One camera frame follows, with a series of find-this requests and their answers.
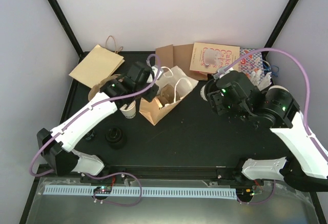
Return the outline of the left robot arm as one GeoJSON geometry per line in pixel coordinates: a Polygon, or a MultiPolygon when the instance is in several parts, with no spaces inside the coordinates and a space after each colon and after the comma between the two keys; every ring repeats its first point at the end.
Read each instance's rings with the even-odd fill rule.
{"type": "Polygon", "coordinates": [[[136,98],[152,101],[158,91],[155,84],[160,76],[159,66],[136,62],[126,74],[106,81],[94,97],[68,120],[48,131],[37,133],[40,155],[51,167],[51,172],[64,176],[70,172],[87,173],[98,182],[110,177],[109,168],[96,155],[75,149],[80,140],[106,117],[136,98]]]}

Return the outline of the pulp cup carrier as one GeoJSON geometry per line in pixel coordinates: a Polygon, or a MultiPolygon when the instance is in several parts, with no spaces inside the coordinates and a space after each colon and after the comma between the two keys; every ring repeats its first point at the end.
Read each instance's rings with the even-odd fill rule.
{"type": "Polygon", "coordinates": [[[165,85],[160,93],[157,95],[157,98],[161,105],[164,107],[165,105],[169,105],[178,101],[178,94],[174,91],[174,87],[167,84],[165,85]]]}

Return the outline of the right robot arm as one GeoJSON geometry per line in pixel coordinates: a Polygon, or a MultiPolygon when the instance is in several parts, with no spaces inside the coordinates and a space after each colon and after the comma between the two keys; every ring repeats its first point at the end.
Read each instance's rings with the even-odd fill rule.
{"type": "Polygon", "coordinates": [[[261,91],[244,73],[231,70],[208,81],[200,95],[218,115],[231,113],[256,128],[268,128],[291,152],[278,159],[240,159],[233,171],[236,183],[279,180],[302,192],[327,191],[327,150],[304,127],[305,117],[286,88],[273,85],[261,91]]]}

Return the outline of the orange paper bag white handles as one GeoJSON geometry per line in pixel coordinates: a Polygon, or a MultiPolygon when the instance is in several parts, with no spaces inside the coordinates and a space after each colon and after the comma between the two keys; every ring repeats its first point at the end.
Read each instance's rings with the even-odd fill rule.
{"type": "Polygon", "coordinates": [[[140,100],[139,112],[152,125],[156,125],[174,109],[197,86],[198,81],[188,77],[181,68],[165,67],[167,70],[156,81],[159,90],[155,98],[148,102],[140,100]]]}

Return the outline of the single white paper cup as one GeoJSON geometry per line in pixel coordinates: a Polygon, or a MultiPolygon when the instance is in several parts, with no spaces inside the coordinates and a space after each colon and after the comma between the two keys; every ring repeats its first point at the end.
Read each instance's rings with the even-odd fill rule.
{"type": "Polygon", "coordinates": [[[202,88],[200,89],[200,96],[203,100],[208,101],[206,85],[202,86],[202,88]]]}

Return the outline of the stack of white paper cups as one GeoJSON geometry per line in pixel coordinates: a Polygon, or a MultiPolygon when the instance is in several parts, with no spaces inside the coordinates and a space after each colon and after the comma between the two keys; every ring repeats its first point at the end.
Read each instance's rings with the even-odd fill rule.
{"type": "Polygon", "coordinates": [[[120,108],[120,111],[122,112],[123,116],[127,119],[132,119],[136,115],[136,101],[133,101],[129,105],[123,105],[120,108]]]}

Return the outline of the stack of pulp cup carriers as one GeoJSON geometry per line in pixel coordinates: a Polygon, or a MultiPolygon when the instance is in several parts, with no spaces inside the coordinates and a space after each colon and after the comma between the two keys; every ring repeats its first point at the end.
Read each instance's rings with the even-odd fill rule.
{"type": "Polygon", "coordinates": [[[94,85],[91,90],[89,91],[88,94],[88,101],[91,101],[91,99],[100,91],[101,87],[105,85],[106,82],[115,79],[119,77],[119,74],[113,74],[110,75],[108,77],[106,77],[105,79],[101,80],[100,83],[94,85]]]}

